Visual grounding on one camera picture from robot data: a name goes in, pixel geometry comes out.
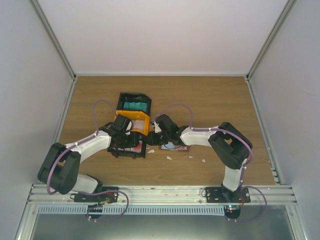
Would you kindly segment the brown leather card holder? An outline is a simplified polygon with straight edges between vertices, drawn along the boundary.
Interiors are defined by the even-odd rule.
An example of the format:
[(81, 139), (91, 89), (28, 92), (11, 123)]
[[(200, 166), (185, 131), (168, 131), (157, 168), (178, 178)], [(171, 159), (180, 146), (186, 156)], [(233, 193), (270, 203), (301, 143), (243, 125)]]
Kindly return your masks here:
[(164, 151), (179, 151), (179, 152), (188, 152), (190, 150), (189, 146), (174, 145), (172, 142), (168, 142), (167, 144), (162, 144), (158, 148), (159, 150), (164, 150)]

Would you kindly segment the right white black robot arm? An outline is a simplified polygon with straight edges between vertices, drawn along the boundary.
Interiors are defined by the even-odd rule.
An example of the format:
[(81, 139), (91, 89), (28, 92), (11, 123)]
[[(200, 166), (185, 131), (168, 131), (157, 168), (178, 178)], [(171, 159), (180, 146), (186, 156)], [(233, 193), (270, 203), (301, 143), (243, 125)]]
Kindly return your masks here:
[(223, 122), (220, 126), (197, 128), (155, 124), (155, 130), (148, 133), (145, 141), (150, 146), (161, 146), (169, 142), (175, 146), (211, 147), (225, 166), (221, 184), (221, 196), (228, 203), (240, 198), (244, 171), (253, 158), (252, 144), (232, 124)]

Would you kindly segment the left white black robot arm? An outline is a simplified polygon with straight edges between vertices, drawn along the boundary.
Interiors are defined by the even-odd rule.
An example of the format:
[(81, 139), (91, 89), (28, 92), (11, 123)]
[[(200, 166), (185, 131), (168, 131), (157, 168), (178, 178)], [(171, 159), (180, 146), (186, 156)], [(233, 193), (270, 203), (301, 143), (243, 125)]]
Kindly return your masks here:
[(103, 197), (103, 189), (96, 178), (79, 173), (80, 164), (109, 148), (112, 140), (120, 134), (127, 135), (133, 125), (132, 120), (124, 126), (109, 122), (81, 140), (65, 145), (54, 143), (38, 171), (37, 179), (46, 184), (49, 195), (77, 192), (86, 195), (92, 202), (98, 202)]

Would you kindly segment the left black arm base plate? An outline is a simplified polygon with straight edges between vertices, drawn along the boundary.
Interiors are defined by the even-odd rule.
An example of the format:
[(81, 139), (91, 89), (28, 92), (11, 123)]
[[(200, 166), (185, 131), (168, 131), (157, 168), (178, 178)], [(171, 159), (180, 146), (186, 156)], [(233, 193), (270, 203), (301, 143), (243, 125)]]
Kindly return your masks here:
[(76, 203), (116, 203), (118, 200), (117, 186), (102, 186), (92, 194), (72, 193), (70, 199)]

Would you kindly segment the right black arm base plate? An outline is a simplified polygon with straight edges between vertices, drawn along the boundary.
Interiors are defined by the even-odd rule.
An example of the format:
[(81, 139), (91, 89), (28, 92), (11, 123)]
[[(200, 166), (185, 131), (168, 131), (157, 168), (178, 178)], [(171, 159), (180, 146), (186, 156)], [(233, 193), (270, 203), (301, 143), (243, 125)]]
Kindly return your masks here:
[(251, 198), (247, 188), (238, 188), (231, 191), (224, 186), (205, 187), (201, 191), (201, 196), (207, 203), (250, 203)]

